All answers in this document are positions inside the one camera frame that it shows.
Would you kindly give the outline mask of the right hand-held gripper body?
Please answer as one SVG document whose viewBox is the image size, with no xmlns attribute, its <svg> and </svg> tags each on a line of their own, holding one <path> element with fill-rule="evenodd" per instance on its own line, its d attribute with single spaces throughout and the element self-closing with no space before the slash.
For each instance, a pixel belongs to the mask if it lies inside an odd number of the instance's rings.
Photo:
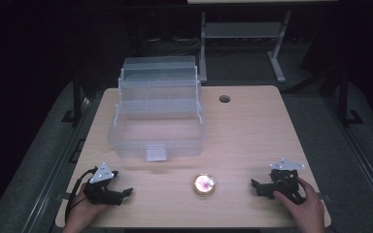
<svg viewBox="0 0 373 233">
<path fill-rule="evenodd" d="M 296 205 L 302 204 L 305 200 L 299 193 L 298 171 L 304 170 L 305 165 L 285 158 L 276 163 L 270 164 L 269 174 L 271 183 L 255 183 L 255 191 L 258 196 L 274 199 L 274 191 L 279 191 L 288 200 Z"/>
</svg>

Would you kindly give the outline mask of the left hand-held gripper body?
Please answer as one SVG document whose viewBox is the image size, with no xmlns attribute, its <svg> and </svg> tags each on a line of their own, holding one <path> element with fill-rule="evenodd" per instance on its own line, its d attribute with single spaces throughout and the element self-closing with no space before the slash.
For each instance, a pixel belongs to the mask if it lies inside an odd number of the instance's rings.
<svg viewBox="0 0 373 233">
<path fill-rule="evenodd" d="M 84 188 L 84 194 L 91 204 L 117 206 L 121 204 L 123 194 L 108 189 L 108 185 L 118 173 L 118 171 L 112 171 L 105 162 L 97 168 Z"/>
</svg>

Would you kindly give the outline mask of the clear plastic storage box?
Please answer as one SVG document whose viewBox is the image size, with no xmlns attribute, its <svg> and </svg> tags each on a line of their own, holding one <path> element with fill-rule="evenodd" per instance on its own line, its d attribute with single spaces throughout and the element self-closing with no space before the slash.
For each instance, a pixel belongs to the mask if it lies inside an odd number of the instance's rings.
<svg viewBox="0 0 373 233">
<path fill-rule="evenodd" d="M 205 117 L 193 56 L 129 57 L 108 141 L 121 158 L 149 162 L 201 154 Z"/>
</svg>

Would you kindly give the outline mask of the person's left hand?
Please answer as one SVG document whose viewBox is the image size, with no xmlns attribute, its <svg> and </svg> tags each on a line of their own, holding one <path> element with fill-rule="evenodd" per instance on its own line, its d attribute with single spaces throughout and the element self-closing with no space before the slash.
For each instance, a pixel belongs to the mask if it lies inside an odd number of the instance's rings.
<svg viewBox="0 0 373 233">
<path fill-rule="evenodd" d="M 91 204 L 84 194 L 85 186 L 86 183 L 81 185 L 79 194 L 73 199 L 62 233 L 82 233 L 98 215 L 111 208 L 110 205 Z"/>
</svg>

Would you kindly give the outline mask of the person's right hand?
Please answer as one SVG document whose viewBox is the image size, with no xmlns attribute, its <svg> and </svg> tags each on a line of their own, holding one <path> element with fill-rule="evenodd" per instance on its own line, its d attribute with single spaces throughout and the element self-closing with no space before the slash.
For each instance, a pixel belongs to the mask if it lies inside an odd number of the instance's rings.
<svg viewBox="0 0 373 233">
<path fill-rule="evenodd" d="M 301 178 L 297 179 L 306 194 L 306 199 L 302 204 L 294 204 L 279 191 L 274 191 L 273 195 L 289 211 L 301 233 L 325 233 L 323 202 L 309 183 Z"/>
</svg>

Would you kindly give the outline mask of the black metal stand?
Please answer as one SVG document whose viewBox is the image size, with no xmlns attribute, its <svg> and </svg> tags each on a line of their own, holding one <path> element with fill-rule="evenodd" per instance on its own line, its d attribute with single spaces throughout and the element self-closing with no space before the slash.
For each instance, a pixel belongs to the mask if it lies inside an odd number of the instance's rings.
<svg viewBox="0 0 373 233">
<path fill-rule="evenodd" d="M 349 127 L 351 124 L 363 124 L 363 120 L 355 110 L 348 109 L 349 99 L 349 78 L 345 71 L 343 71 L 339 78 L 339 92 L 338 92 L 338 118 L 344 127 Z"/>
<path fill-rule="evenodd" d="M 65 112 L 62 122 L 71 122 L 76 126 L 83 115 L 82 104 L 84 102 L 83 94 L 83 74 L 77 71 L 72 81 L 73 88 L 73 109 Z"/>
</svg>

